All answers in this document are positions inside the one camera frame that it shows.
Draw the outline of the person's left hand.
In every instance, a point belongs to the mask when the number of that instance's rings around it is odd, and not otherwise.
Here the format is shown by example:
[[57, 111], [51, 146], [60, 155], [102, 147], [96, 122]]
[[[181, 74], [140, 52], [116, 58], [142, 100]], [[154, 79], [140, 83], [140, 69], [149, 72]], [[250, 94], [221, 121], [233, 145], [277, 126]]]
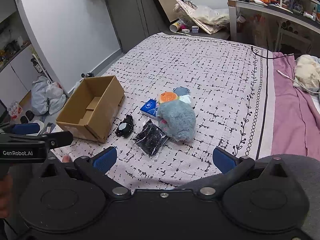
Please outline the person's left hand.
[[1, 219], [15, 211], [21, 195], [41, 166], [42, 163], [8, 165], [8, 172], [1, 179]]

